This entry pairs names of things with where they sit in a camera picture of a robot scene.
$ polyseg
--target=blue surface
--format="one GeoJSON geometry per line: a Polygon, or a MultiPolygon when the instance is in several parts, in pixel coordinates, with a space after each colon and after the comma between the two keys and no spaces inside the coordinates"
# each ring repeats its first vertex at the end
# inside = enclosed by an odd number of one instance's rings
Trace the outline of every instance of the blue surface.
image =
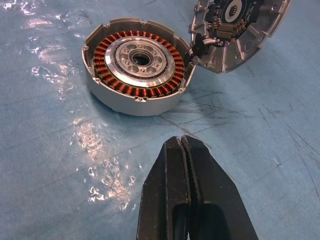
{"type": "Polygon", "coordinates": [[[320,2],[293,0],[227,74],[197,68],[170,112],[113,112],[81,48],[100,23],[158,21],[189,39],[196,0],[0,1],[0,239],[135,239],[141,187],[171,136],[204,141],[261,240],[320,239],[320,2]]]}

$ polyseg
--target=pliers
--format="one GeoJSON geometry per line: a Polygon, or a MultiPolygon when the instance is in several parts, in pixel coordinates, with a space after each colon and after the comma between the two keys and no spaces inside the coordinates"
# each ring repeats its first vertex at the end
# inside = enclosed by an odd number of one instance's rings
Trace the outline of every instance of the pliers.
{"type": "Polygon", "coordinates": [[[142,187],[137,240],[258,240],[239,192],[203,142],[172,137],[142,187]]]}

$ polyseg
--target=black pliers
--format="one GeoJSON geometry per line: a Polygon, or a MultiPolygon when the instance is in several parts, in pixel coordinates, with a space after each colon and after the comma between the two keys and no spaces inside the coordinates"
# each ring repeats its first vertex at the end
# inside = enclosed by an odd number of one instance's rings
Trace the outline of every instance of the black pliers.
{"type": "Polygon", "coordinates": [[[142,188],[137,240],[257,240],[239,192],[203,142],[172,137],[142,188]]]}

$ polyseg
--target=circuit board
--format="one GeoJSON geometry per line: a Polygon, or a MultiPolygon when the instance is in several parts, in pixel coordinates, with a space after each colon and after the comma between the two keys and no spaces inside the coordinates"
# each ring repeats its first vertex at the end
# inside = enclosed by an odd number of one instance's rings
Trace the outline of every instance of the circuit board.
{"type": "Polygon", "coordinates": [[[265,0],[214,0],[205,16],[209,36],[216,39],[217,47],[234,43],[257,21],[265,0]]]}

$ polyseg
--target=center hole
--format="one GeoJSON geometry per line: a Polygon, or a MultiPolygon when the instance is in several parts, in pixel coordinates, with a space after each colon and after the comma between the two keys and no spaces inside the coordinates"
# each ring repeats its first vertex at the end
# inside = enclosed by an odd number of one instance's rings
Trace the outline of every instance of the center hole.
{"type": "Polygon", "coordinates": [[[146,66],[150,63],[150,58],[143,52],[137,52],[132,56],[132,60],[139,66],[146,66]]]}

